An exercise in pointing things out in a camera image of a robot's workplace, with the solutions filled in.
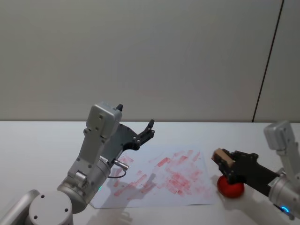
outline tabletop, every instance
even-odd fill
[[[146,122],[124,122],[141,132]],[[198,145],[205,156],[208,174],[216,191],[221,175],[211,160],[213,151],[257,153],[258,162],[277,171],[282,167],[263,134],[267,123],[156,122],[155,135],[146,144]],[[52,191],[63,181],[79,154],[85,122],[0,122],[0,210],[31,189]],[[300,124],[292,124],[296,140]],[[75,225],[295,225],[276,209],[267,197],[246,185],[245,194],[235,200],[217,193],[214,205],[94,209],[90,205],[74,215]]]

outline red ball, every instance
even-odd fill
[[[225,176],[221,176],[217,180],[217,189],[227,198],[238,198],[244,193],[245,190],[243,183],[228,184]]]

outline paper sheet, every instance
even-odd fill
[[[91,201],[95,208],[213,204],[214,192],[199,147],[142,146],[119,161],[127,175],[107,179]],[[111,176],[123,171],[114,166]]]

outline blue light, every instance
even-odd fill
[[[281,206],[281,208],[283,209],[283,211],[285,211],[285,212],[287,212],[287,213],[290,212],[289,209],[288,209],[287,207],[285,207],[285,206]]]

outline gray wall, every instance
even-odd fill
[[[251,121],[280,0],[2,0],[0,120]]]
[[[256,121],[300,121],[300,1],[285,0]]]

